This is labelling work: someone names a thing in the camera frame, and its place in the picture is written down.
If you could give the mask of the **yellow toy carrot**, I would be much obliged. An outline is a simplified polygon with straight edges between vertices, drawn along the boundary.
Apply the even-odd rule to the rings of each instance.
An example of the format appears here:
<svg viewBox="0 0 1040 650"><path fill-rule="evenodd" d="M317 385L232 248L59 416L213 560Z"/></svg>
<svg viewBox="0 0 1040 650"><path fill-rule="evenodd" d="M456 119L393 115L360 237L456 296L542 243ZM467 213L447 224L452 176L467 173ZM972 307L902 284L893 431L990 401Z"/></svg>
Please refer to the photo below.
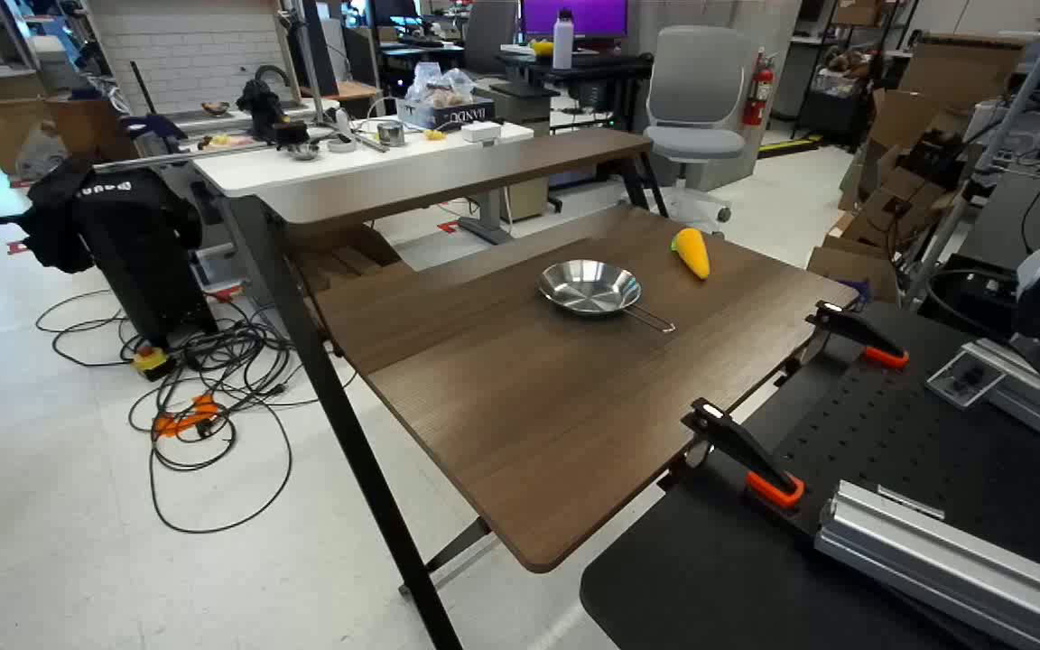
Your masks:
<svg viewBox="0 0 1040 650"><path fill-rule="evenodd" d="M681 229L675 237L672 237L672 253L685 265L685 272L700 280L710 278L710 255L709 255L709 243L698 229Z"/></svg>

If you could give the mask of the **silver metal pan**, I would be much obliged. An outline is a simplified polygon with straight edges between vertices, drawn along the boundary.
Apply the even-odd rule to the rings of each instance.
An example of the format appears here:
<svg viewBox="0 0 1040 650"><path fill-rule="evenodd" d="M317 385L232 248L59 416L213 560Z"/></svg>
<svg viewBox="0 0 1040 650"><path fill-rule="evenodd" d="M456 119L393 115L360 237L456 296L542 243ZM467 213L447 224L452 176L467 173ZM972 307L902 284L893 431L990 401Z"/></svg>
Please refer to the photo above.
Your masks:
<svg viewBox="0 0 1040 650"><path fill-rule="evenodd" d="M643 307L643 280L612 261L556 261L537 276L537 294L545 304L578 318L616 318L627 315L661 337L675 324Z"/></svg>

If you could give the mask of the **near black orange clamp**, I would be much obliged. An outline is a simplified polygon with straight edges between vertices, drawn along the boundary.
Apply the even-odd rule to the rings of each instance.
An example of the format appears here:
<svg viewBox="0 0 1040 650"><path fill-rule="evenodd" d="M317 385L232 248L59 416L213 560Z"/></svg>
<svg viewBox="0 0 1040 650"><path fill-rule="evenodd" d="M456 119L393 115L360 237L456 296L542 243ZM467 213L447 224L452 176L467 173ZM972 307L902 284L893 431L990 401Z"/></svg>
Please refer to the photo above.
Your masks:
<svg viewBox="0 0 1040 650"><path fill-rule="evenodd" d="M725 416L709 397L698 397L681 416L681 426L709 442L719 455L744 471L744 489L784 514L793 514L805 498L805 480L789 473L773 452L766 452L749 426Z"/></svg>

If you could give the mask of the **black orange clamp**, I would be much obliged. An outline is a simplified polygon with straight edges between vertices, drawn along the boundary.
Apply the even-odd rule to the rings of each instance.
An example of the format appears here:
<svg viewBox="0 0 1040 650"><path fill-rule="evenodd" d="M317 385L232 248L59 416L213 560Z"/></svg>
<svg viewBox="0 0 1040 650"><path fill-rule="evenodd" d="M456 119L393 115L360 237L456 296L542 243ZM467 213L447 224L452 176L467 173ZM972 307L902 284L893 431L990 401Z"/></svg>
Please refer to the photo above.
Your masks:
<svg viewBox="0 0 1040 650"><path fill-rule="evenodd" d="M805 498L805 480L789 473L773 452L766 452L749 426L725 416L709 397L698 397L681 416L681 426L709 442L719 455L744 471L744 489L784 514L793 514Z"/></svg>
<svg viewBox="0 0 1040 650"><path fill-rule="evenodd" d="M854 341L869 366L893 373L902 373L910 366L910 354L901 342L893 342L884 333L876 333L873 324L866 324L862 318L850 315L838 304L820 301L816 309L810 315L810 324L816 333Z"/></svg>

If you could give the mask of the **white water bottle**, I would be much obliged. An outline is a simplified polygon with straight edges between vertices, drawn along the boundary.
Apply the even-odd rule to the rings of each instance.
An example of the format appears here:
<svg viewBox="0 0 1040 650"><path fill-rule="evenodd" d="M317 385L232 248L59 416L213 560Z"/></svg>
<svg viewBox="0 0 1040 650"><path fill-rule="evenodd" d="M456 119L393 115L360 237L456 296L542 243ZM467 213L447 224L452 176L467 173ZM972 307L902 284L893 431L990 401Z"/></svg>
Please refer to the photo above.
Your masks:
<svg viewBox="0 0 1040 650"><path fill-rule="evenodd" d="M554 22L554 70L571 70L571 62L573 62L573 13L571 8L559 8Z"/></svg>

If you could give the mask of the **far black orange clamp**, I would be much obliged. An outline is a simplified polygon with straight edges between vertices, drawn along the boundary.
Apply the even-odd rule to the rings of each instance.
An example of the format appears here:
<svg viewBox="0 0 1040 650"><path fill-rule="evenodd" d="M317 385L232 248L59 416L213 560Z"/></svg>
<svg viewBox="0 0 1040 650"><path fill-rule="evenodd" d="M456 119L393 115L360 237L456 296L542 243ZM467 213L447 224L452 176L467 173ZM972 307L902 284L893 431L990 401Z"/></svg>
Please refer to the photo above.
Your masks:
<svg viewBox="0 0 1040 650"><path fill-rule="evenodd" d="M893 373L902 373L910 366L910 354L901 342L893 342L884 333L876 333L873 324L866 324L862 318L850 315L838 304L820 301L816 309L810 315L810 324L816 333L854 341L869 366Z"/></svg>

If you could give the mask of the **grey office chair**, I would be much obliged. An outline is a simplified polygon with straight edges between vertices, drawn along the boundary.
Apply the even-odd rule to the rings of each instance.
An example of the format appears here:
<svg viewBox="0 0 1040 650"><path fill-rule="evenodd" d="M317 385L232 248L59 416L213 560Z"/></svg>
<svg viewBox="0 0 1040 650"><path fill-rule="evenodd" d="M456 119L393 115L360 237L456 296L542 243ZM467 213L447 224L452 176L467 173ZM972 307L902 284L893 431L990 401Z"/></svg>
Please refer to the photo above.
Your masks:
<svg viewBox="0 0 1040 650"><path fill-rule="evenodd" d="M675 200L719 230L734 211L698 183L698 171L749 150L739 107L756 43L731 26L669 26L657 34L645 136L675 166Z"/></svg>

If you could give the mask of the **purple monitor screen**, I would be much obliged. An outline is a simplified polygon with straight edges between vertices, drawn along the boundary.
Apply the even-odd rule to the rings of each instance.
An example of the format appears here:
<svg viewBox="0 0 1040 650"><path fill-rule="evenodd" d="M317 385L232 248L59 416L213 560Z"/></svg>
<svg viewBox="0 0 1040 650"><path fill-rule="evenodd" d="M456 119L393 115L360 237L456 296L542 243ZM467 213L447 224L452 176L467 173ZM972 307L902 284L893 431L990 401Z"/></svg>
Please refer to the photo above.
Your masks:
<svg viewBox="0 0 1040 650"><path fill-rule="evenodd" d="M519 0L519 30L545 40L559 13L571 13L586 40L615 40L627 34L627 0Z"/></svg>

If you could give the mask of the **white top back desk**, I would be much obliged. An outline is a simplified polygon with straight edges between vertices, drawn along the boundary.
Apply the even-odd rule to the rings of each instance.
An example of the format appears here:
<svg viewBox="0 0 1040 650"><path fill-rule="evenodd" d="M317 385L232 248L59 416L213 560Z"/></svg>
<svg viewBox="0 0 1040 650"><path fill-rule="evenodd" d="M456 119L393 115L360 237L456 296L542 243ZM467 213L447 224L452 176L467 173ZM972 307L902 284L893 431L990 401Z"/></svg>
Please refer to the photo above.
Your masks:
<svg viewBox="0 0 1040 650"><path fill-rule="evenodd" d="M393 150L325 150L311 164L253 149L201 156L194 171L219 200L261 200L285 224L316 229L378 221L559 171L636 164L645 149L650 142L627 131L536 135L505 121L496 146L474 146L467 135L412 136Z"/></svg>

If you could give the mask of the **orange power plug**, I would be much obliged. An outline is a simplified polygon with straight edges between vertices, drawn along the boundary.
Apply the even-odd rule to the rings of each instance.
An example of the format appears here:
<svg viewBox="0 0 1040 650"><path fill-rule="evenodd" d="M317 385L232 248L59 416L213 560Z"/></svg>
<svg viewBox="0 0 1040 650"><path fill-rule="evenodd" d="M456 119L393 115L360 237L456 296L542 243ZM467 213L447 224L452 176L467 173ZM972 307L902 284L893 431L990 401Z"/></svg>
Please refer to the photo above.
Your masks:
<svg viewBox="0 0 1040 650"><path fill-rule="evenodd" d="M180 416L159 412L152 420L155 436L180 436L219 420L219 406L208 395L198 395Z"/></svg>

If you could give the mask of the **red fire extinguisher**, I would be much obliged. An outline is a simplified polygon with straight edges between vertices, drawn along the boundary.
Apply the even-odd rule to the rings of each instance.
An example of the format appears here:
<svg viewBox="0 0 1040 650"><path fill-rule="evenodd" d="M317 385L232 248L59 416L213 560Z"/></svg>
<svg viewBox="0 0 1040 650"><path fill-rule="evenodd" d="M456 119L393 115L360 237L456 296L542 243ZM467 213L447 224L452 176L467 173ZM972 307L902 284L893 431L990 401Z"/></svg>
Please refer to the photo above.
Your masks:
<svg viewBox="0 0 1040 650"><path fill-rule="evenodd" d="M744 115L739 115L744 126L761 126L766 121L773 83L775 83L773 59L760 52L756 54L756 73L750 73L750 83L749 83L749 97L744 97Z"/></svg>

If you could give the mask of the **black bag on stand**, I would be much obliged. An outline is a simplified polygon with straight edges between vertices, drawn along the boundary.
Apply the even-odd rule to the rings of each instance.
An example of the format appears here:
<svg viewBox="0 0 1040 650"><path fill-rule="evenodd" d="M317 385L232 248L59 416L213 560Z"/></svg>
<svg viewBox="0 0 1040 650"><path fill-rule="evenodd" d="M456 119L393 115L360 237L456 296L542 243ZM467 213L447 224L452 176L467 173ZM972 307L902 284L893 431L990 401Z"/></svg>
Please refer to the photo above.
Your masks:
<svg viewBox="0 0 1040 650"><path fill-rule="evenodd" d="M136 337L155 347L216 328L187 261L201 244L198 211L148 166L93 171L68 158L3 224L24 233L42 266L96 266Z"/></svg>

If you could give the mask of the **cardboard boxes pile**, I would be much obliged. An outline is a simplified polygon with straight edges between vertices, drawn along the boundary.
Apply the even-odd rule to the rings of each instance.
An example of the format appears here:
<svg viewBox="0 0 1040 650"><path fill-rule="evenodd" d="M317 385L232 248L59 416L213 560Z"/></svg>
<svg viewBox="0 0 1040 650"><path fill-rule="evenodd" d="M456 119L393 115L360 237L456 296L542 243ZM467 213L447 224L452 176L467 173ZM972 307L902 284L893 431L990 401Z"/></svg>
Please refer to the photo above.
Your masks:
<svg viewBox="0 0 1040 650"><path fill-rule="evenodd" d="M895 301L905 261L945 218L985 126L984 102L1010 90L1023 40L921 37L893 90L873 93L873 121L842 180L842 224L810 266L869 301Z"/></svg>

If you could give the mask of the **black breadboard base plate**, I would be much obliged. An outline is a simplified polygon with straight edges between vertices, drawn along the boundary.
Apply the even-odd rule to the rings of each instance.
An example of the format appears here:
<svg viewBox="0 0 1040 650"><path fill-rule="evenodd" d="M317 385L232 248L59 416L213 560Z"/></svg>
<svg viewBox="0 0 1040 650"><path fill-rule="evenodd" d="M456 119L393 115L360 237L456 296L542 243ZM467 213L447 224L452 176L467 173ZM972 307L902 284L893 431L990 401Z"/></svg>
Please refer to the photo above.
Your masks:
<svg viewBox="0 0 1040 650"><path fill-rule="evenodd" d="M793 514L744 495L714 458L586 568L586 614L620 650L1005 650L811 550L828 498L854 480L1040 562L1040 434L928 390L957 328L895 307L862 318L910 349L902 373L833 341L749 420L810 483Z"/></svg>

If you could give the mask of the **aluminium extrusion rail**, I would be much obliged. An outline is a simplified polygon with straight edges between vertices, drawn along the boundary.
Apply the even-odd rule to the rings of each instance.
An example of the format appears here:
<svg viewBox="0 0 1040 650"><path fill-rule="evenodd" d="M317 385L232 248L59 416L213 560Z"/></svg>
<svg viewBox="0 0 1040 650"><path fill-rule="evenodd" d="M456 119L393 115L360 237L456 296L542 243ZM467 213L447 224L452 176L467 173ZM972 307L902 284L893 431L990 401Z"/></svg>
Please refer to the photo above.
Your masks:
<svg viewBox="0 0 1040 650"><path fill-rule="evenodd" d="M1040 562L842 480L816 550L1016 650L1040 650Z"/></svg>

